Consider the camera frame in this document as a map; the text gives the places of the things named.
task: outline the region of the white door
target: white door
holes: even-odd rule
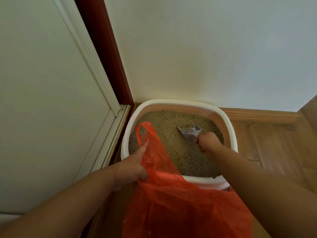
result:
[[[0,213],[88,174],[120,109],[75,3],[59,8],[0,0]]]

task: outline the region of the forearm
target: forearm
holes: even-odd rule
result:
[[[272,237],[315,237],[317,196],[220,146],[208,156]]]
[[[0,230],[0,237],[77,237],[115,180],[112,167],[94,172]]]

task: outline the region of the person's left arm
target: person's left arm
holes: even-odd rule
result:
[[[147,181],[141,159],[144,143],[134,154],[93,172],[0,229],[0,238],[77,237],[106,197],[122,185]]]

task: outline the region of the white litter box rim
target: white litter box rim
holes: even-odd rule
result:
[[[219,114],[222,119],[224,120],[225,125],[227,126],[229,138],[230,138],[230,145],[231,149],[238,152],[238,144],[236,140],[236,134],[233,129],[233,126],[228,118],[228,116],[225,114],[224,111],[222,111],[220,108],[206,103],[199,103],[199,102],[191,102],[191,101],[183,101],[183,100],[172,100],[172,99],[153,99],[148,100],[144,103],[142,103],[133,113],[131,116],[128,125],[125,129],[125,133],[122,139],[122,146],[121,146],[121,160],[124,160],[126,157],[129,156],[129,137],[130,132],[134,128],[132,127],[134,124],[134,121],[136,120],[137,116],[141,112],[142,109],[145,107],[151,106],[151,105],[178,105],[178,106],[187,106],[192,108],[201,108],[208,111],[215,112]],[[193,176],[183,176],[184,179],[187,182],[193,183],[197,185],[200,188],[204,189],[217,189],[217,190],[223,190],[230,186],[230,184],[224,179],[223,176],[218,176],[215,179],[214,178],[203,178],[203,177],[193,177]]]

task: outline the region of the litter scoop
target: litter scoop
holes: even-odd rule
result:
[[[181,127],[177,127],[177,128],[183,137],[190,137],[190,136],[197,137],[199,135],[199,133],[202,131],[202,128],[200,128],[195,123],[193,123],[192,125],[190,125],[188,127],[181,126]]]

